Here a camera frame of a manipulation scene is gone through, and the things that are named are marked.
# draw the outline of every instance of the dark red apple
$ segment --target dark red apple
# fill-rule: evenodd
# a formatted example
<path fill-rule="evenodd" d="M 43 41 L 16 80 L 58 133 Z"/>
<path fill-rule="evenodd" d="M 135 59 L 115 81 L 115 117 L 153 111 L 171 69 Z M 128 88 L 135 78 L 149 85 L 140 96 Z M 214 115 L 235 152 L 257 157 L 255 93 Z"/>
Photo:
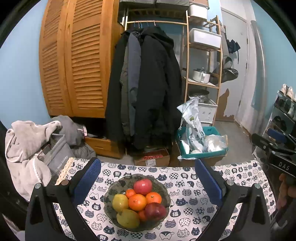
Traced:
<path fill-rule="evenodd" d="M 152 182 L 149 179 L 142 179 L 133 184 L 133 189 L 137 194 L 146 196 L 152 191 Z"/>
<path fill-rule="evenodd" d="M 152 202 L 145 207 L 145 216 L 149 220 L 160 220 L 167 215 L 166 208 L 157 202 Z"/>

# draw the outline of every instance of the metal screw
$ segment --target metal screw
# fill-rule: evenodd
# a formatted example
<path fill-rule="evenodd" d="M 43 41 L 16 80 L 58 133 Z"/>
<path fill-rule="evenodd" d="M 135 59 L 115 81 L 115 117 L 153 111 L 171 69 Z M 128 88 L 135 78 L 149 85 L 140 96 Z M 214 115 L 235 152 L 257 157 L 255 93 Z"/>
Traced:
<path fill-rule="evenodd" d="M 36 189 L 38 189 L 38 188 L 40 188 L 40 187 L 41 187 L 41 183 L 36 183 L 36 184 L 35 184 L 35 188 L 36 188 Z"/>
<path fill-rule="evenodd" d="M 261 186 L 260 186 L 259 183 L 255 183 L 254 186 L 255 186 L 255 188 L 257 188 L 257 189 L 260 189 L 260 188 L 261 188 Z"/>
<path fill-rule="evenodd" d="M 68 180 L 68 179 L 65 179 L 65 180 L 61 181 L 61 184 L 62 184 L 63 186 L 68 185 L 68 183 L 69 183 L 69 180 Z"/>
<path fill-rule="evenodd" d="M 234 184 L 234 181 L 233 180 L 227 180 L 226 183 L 229 185 L 229 186 L 232 186 Z"/>

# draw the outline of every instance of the tangerine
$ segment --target tangerine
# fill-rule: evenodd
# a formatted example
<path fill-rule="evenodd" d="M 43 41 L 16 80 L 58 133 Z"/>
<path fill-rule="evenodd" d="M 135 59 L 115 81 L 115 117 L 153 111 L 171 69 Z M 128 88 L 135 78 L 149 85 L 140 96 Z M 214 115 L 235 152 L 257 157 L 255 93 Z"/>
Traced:
<path fill-rule="evenodd" d="M 161 203 L 161 196 L 157 192 L 150 192 L 146 195 L 147 204 L 152 202 Z"/>
<path fill-rule="evenodd" d="M 130 198 L 131 196 L 135 195 L 136 192 L 133 189 L 126 190 L 126 197 Z"/>
<path fill-rule="evenodd" d="M 140 220 L 141 220 L 142 222 L 147 221 L 147 218 L 146 218 L 146 216 L 145 216 L 145 210 L 142 210 L 142 211 L 138 212 L 138 215 L 139 215 L 139 218 L 140 218 Z"/>
<path fill-rule="evenodd" d="M 141 194 L 135 194 L 128 200 L 128 206 L 134 211 L 141 211 L 147 205 L 146 198 Z"/>

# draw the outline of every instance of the jacket hood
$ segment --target jacket hood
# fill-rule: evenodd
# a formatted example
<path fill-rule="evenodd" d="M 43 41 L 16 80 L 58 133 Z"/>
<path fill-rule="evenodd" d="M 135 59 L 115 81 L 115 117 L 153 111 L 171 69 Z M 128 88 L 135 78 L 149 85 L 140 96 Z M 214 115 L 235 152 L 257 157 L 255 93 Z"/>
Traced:
<path fill-rule="evenodd" d="M 168 37 L 159 26 L 147 27 L 143 29 L 142 38 L 144 39 L 147 35 L 158 40 L 166 50 L 174 48 L 174 40 Z"/>

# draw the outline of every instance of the tablecloth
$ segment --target tablecloth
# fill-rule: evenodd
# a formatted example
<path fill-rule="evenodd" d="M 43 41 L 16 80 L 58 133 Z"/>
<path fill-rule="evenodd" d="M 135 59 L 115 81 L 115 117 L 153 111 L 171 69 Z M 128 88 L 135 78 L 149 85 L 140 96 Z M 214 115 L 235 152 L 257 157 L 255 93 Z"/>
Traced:
<path fill-rule="evenodd" d="M 83 169 L 88 160 L 71 158 L 70 167 L 62 178 L 71 179 Z M 275 199 L 267 178 L 259 163 L 255 160 L 240 164 L 212 167 L 224 179 L 231 179 L 236 184 L 251 186 L 259 183 L 263 188 L 268 214 L 275 210 Z M 124 175 L 141 173 L 152 175 L 168 189 L 171 197 L 170 212 L 166 220 L 153 230 L 132 233 L 114 226 L 104 214 L 103 197 L 109 185 Z M 238 217 L 241 204 L 237 204 L 228 225 L 221 236 L 227 237 Z M 65 234 L 75 239 L 58 204 L 54 204 L 58 219 Z M 194 167 L 139 167 L 102 162 L 102 170 L 93 184 L 87 198 L 77 207 L 84 220 L 91 227 L 100 241 L 127 240 L 181 240 L 195 241 L 208 225 L 216 212 L 216 206 L 211 204 L 206 191 L 195 174 Z"/>

